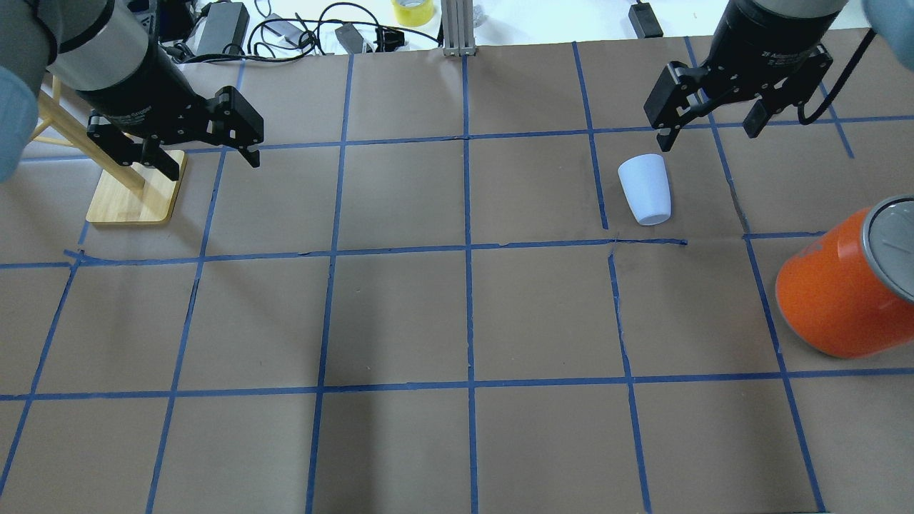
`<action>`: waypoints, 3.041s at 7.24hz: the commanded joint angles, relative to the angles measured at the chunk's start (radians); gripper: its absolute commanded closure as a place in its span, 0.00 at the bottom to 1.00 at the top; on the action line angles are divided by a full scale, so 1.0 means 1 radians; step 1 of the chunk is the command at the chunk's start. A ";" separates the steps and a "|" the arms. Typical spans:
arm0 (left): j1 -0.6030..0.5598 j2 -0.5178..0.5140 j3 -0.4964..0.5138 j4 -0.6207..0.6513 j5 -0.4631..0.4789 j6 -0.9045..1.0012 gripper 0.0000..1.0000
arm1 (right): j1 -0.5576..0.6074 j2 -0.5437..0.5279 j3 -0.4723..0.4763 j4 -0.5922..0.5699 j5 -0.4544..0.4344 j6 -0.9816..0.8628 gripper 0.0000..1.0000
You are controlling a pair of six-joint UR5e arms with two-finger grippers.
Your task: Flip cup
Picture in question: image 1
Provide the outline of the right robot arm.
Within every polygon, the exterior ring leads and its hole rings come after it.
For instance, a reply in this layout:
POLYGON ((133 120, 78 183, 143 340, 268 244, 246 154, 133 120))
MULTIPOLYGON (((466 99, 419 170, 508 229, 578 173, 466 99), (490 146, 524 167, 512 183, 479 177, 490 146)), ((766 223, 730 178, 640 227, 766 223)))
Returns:
POLYGON ((810 110, 813 92, 835 62, 823 39, 847 6, 845 1, 728 1, 706 57, 695 66, 668 62, 644 102, 659 149, 671 150, 692 121, 741 102, 751 104, 742 121, 750 138, 789 107, 801 126, 810 126, 831 107, 877 38, 902 66, 912 68, 912 3, 863 1, 868 29, 826 97, 810 110))

